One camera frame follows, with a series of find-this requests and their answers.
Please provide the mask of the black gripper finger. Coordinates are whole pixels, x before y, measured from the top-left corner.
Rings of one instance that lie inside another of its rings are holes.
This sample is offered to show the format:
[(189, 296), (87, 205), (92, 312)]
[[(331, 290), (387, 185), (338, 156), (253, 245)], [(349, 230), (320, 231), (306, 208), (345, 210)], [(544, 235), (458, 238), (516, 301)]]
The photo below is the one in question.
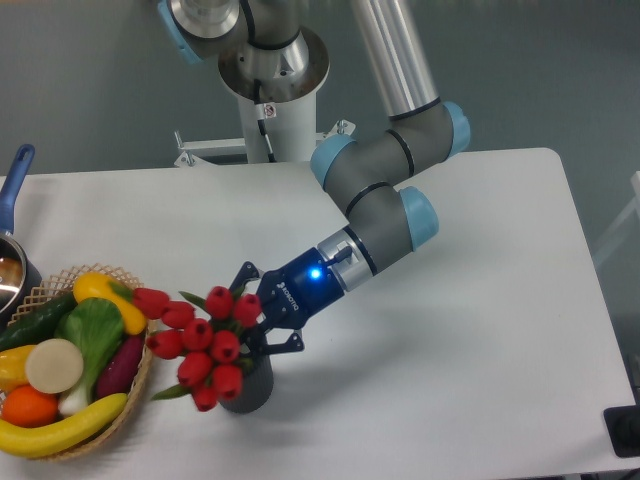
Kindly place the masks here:
[(260, 327), (255, 327), (242, 334), (242, 343), (248, 348), (247, 356), (250, 358), (296, 353), (305, 350), (305, 343), (300, 330), (293, 330), (282, 343), (270, 344), (267, 334)]
[(229, 286), (233, 295), (241, 295), (249, 282), (260, 280), (264, 272), (253, 262), (245, 261)]

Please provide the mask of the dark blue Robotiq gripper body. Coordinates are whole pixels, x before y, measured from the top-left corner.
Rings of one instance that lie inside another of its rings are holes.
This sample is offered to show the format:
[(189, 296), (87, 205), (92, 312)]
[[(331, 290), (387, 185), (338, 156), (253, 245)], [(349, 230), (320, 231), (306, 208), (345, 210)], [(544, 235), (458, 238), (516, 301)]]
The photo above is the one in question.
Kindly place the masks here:
[(344, 289), (320, 251), (311, 248), (279, 269), (267, 271), (257, 296), (264, 330), (298, 330), (310, 317), (342, 298)]

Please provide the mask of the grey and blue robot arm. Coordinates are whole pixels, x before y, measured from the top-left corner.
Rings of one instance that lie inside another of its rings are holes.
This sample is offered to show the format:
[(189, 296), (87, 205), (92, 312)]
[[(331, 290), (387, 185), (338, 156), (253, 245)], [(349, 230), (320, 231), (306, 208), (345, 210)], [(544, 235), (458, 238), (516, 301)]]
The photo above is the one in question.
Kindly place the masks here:
[(329, 71), (323, 41), (299, 20), (295, 1), (162, 1), (161, 19), (183, 58), (213, 57), (236, 97), (251, 163), (308, 162), (346, 225), (281, 268), (244, 265), (232, 283), (258, 284), (263, 321), (243, 330), (248, 357), (300, 351), (307, 320), (431, 239), (428, 199), (407, 185), (463, 151), (470, 126), (441, 100), (404, 1), (351, 5), (389, 129), (368, 144), (336, 126), (316, 130), (316, 94)]

